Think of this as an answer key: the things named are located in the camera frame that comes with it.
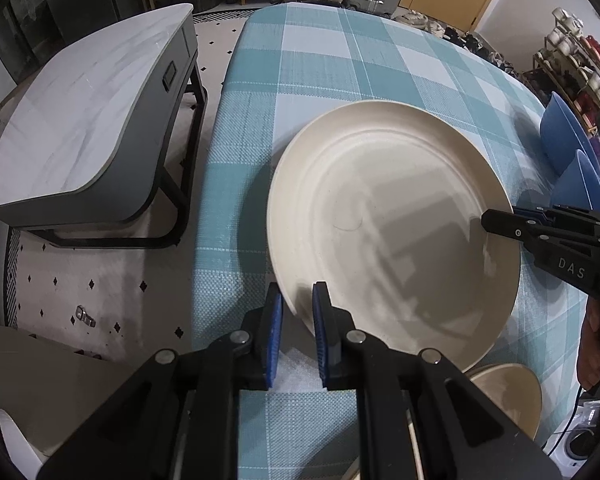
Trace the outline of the right hand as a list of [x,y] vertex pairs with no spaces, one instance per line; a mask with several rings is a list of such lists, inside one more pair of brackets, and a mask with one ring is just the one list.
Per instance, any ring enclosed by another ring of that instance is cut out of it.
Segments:
[[581,326],[577,378],[586,391],[600,381],[600,303],[593,297],[588,297]]

